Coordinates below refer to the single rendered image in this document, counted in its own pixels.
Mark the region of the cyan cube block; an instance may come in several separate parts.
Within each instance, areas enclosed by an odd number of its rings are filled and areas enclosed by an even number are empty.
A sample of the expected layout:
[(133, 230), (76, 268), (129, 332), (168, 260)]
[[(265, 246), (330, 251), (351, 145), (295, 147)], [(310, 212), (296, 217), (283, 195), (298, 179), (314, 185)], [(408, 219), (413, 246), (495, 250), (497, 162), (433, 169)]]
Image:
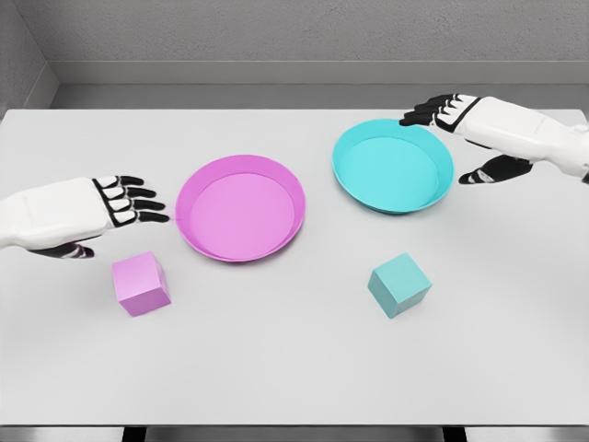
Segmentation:
[(430, 279), (407, 252), (376, 267), (367, 284), (390, 319), (420, 303), (431, 287)]

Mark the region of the cyan plate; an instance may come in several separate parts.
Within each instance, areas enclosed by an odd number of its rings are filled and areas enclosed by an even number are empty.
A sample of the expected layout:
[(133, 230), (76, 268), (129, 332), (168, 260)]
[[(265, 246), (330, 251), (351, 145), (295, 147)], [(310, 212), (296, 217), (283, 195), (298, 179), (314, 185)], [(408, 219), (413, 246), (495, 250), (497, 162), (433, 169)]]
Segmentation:
[(335, 143), (331, 163), (343, 190), (386, 214), (437, 204), (455, 176), (450, 151), (437, 136), (392, 119), (370, 120), (347, 130)]

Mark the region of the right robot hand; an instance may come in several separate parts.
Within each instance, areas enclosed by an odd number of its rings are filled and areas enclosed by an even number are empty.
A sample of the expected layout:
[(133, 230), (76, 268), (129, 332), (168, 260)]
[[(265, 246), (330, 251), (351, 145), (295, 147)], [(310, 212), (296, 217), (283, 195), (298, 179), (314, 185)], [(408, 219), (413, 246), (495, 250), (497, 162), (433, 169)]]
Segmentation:
[(494, 97), (446, 94), (428, 99), (406, 112), (402, 126), (435, 126), (472, 145), (500, 153), (462, 175), (461, 184), (496, 183), (523, 176), (540, 161), (567, 170), (563, 150), (568, 130), (547, 117)]

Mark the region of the pink plate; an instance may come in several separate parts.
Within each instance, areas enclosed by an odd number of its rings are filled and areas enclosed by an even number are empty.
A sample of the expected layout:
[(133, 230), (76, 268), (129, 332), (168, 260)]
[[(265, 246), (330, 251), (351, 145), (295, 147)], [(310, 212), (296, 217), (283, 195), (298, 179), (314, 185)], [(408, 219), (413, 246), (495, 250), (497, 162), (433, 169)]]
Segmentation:
[(175, 205), (179, 232), (199, 253), (249, 262), (284, 247), (306, 215), (304, 188), (287, 167), (261, 156), (212, 161), (183, 184)]

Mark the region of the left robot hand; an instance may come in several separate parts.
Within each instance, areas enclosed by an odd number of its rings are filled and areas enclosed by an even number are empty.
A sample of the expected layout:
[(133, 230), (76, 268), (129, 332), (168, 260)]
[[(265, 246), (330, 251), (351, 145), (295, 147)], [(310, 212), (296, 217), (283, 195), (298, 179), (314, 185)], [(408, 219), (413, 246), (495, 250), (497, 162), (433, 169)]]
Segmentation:
[(17, 201), (15, 244), (56, 259), (91, 259), (83, 245), (107, 231), (138, 223), (166, 223), (166, 206), (144, 180), (125, 175), (81, 177), (12, 194)]

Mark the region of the pink cube block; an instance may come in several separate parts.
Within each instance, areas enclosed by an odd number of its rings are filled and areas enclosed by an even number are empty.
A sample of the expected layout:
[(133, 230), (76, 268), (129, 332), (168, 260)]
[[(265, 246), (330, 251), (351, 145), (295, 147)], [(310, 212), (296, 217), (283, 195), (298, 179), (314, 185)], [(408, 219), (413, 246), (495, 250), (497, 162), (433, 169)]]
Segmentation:
[(111, 265), (118, 303), (132, 317), (171, 304), (164, 271), (152, 251), (146, 251)]

